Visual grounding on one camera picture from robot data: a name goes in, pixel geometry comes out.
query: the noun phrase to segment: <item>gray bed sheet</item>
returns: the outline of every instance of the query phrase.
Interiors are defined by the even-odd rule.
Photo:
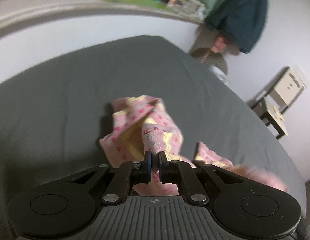
[[[104,163],[97,141],[112,131],[109,103],[143,94],[163,98],[184,135],[182,155],[192,159],[203,141],[234,164],[274,172],[306,212],[303,178],[251,109],[168,41],[138,36],[62,55],[0,85],[0,239],[14,237],[10,198]]]

